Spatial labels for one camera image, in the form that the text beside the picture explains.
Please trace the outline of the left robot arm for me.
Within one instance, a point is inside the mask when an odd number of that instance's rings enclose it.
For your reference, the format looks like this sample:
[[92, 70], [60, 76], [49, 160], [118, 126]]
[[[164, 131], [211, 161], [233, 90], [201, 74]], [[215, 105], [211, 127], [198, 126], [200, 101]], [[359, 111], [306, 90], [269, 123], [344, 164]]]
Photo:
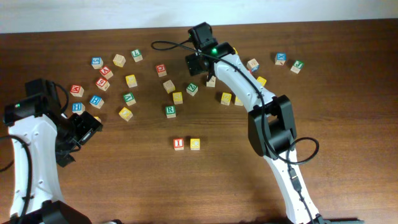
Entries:
[[26, 98], [7, 105], [3, 122], [14, 149], [15, 189], [9, 223], [89, 223], [64, 201], [57, 167], [74, 161], [100, 121], [84, 111], [66, 117], [60, 85], [36, 79], [25, 84]]

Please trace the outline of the yellow C block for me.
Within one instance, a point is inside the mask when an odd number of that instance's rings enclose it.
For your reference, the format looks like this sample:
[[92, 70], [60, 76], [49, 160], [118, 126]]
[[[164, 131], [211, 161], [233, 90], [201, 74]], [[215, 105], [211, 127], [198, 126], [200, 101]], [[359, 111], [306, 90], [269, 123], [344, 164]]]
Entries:
[[199, 151], [200, 150], [200, 139], [192, 138], [190, 140], [190, 149], [193, 151]]

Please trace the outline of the red I block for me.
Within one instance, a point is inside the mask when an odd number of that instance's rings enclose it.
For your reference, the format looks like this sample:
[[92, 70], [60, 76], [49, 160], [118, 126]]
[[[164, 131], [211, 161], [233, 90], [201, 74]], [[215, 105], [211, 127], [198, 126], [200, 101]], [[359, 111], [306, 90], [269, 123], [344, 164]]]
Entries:
[[176, 151], [184, 150], [184, 140], [182, 138], [174, 139], [173, 143]]

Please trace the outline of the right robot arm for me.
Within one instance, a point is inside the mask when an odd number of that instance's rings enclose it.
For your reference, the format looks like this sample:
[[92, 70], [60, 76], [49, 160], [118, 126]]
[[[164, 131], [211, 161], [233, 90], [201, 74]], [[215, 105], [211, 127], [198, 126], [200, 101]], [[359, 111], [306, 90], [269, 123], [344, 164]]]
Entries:
[[208, 72], [242, 101], [248, 112], [248, 138], [256, 154], [269, 164], [292, 223], [325, 223], [313, 204], [297, 160], [295, 120], [290, 100], [266, 90], [242, 64], [229, 43], [218, 43], [209, 24], [188, 30], [193, 54], [185, 58], [191, 75]]

